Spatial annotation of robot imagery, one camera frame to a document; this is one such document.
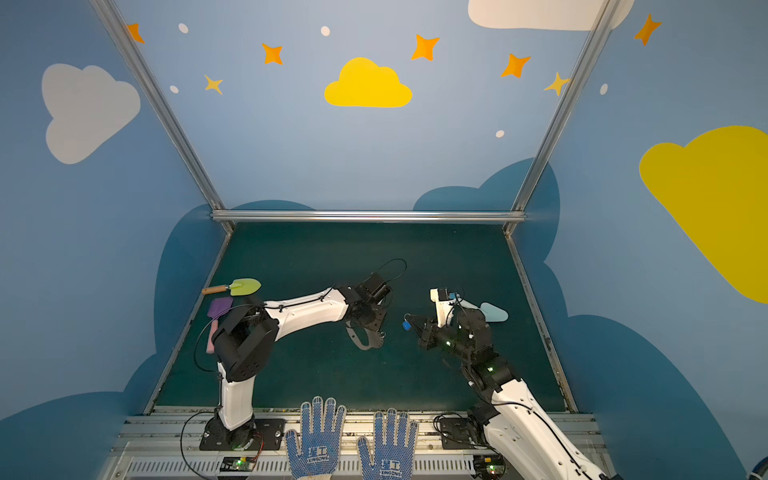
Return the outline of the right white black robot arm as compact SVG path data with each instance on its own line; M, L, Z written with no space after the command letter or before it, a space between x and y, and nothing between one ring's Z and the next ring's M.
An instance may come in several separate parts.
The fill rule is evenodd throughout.
M492 329L479 309L455 307L442 324L436 317L407 314L406 327L428 350L458 358L480 399L470 417L482 439L524 479L608 479L540 406L524 380L495 350Z

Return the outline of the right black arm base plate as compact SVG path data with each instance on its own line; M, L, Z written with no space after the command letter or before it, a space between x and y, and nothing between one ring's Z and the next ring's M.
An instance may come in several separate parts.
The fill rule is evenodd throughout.
M482 449L509 453L523 445L512 425L500 414L464 417L455 412L443 413L433 419L433 428L441 437L445 450Z

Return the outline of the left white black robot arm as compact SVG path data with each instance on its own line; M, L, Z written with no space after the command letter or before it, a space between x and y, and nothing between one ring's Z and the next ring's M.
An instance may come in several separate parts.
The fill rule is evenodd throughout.
M383 345L388 281L373 273L357 285L341 284L304 297L263 301L250 294L234 306L212 334L220 381L219 405L206 423L202 451L276 450L283 425L254 417L256 376L266 367L282 338L316 325L342 322L362 351Z

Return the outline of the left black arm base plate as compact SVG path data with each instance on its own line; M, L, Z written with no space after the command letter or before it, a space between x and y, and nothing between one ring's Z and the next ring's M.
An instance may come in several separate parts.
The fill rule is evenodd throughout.
M251 418L240 427L228 430L219 416L205 425L201 451L275 451L284 438L284 419Z

